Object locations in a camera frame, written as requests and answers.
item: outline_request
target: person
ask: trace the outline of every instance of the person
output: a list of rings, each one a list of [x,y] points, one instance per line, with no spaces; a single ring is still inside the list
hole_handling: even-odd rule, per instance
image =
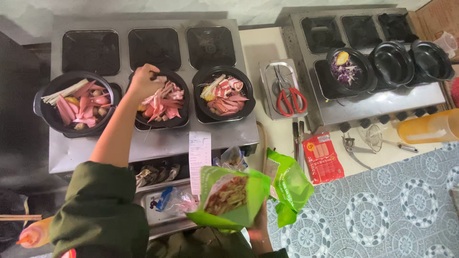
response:
[[[164,86],[151,81],[153,65],[137,68],[89,158],[79,164],[68,186],[65,204],[50,225],[54,258],[67,257],[287,257],[273,252],[267,230],[266,202],[248,229],[252,248],[240,232],[223,234],[201,227],[148,243],[144,209],[133,203],[135,177],[127,169],[137,106]]]

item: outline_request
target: purple cabbage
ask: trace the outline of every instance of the purple cabbage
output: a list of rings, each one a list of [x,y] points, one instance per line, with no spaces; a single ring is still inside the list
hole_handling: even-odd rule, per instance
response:
[[[331,71],[336,76],[338,82],[342,84],[348,84],[351,86],[352,81],[357,80],[356,73],[361,73],[362,69],[358,66],[353,66],[350,58],[347,59],[347,62],[342,65],[336,64],[336,59],[338,54],[335,55],[333,62],[331,63]]]

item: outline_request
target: tiled floor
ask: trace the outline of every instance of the tiled floor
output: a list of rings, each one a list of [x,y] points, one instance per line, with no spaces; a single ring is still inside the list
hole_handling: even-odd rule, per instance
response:
[[[459,142],[315,187],[275,250],[291,258],[459,257],[459,220],[448,190],[459,182]]]

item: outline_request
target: orange plastic container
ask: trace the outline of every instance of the orange plastic container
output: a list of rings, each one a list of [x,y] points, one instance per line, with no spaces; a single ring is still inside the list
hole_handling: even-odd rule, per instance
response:
[[[459,140],[459,109],[400,122],[397,132],[409,144]]]
[[[52,220],[53,217],[49,217],[32,223],[22,231],[16,244],[21,244],[25,248],[35,248],[48,243],[50,241],[48,228]]]

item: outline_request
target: paper receipt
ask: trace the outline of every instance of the paper receipt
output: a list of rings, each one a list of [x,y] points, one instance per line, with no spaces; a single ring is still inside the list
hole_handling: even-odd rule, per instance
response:
[[[201,168],[212,165],[211,134],[208,132],[190,132],[189,163],[191,193],[201,194]]]

